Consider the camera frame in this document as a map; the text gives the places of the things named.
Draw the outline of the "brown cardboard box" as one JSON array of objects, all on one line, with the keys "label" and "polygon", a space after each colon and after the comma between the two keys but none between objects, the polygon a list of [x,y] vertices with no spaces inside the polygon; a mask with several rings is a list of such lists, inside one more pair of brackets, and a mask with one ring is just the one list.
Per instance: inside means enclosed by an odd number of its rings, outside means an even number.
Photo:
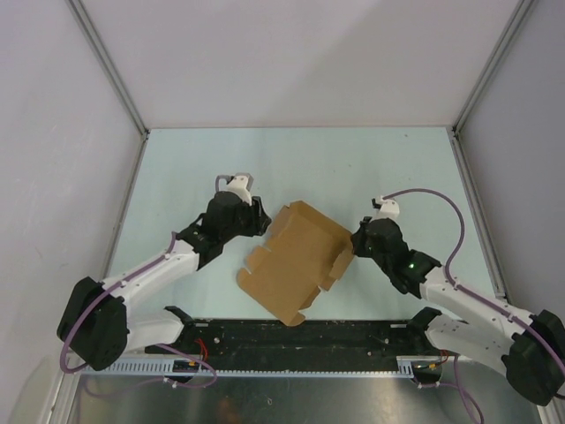
[{"label": "brown cardboard box", "polygon": [[237,285],[288,327],[321,292],[341,279],[353,260],[351,232],[304,201],[281,208],[268,238],[245,258]]}]

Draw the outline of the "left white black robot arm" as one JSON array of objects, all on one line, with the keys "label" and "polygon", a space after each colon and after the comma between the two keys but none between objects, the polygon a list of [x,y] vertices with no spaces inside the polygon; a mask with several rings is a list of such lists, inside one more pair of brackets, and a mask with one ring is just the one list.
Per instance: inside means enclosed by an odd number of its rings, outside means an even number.
[{"label": "left white black robot arm", "polygon": [[123,353],[151,345],[189,351],[195,342],[191,317],[180,307],[166,306],[158,314],[140,317],[134,311],[168,284],[196,273],[222,254],[236,237],[263,235],[271,219],[262,200],[220,191],[205,212],[180,232],[154,258],[119,276],[101,282],[87,276],[78,281],[58,324],[63,342],[60,367],[65,373],[68,352],[76,353],[86,367],[101,371]]}]

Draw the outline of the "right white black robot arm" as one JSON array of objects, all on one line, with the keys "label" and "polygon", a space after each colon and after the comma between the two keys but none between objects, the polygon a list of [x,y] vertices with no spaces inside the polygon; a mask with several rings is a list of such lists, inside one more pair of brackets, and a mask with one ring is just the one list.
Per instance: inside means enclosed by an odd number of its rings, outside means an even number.
[{"label": "right white black robot arm", "polygon": [[564,386],[564,324],[548,310],[538,314],[486,298],[446,266],[410,249],[392,219],[364,217],[351,236],[353,253],[373,260],[402,294],[428,301],[409,322],[408,346],[456,352],[503,375],[535,405],[546,406]]}]

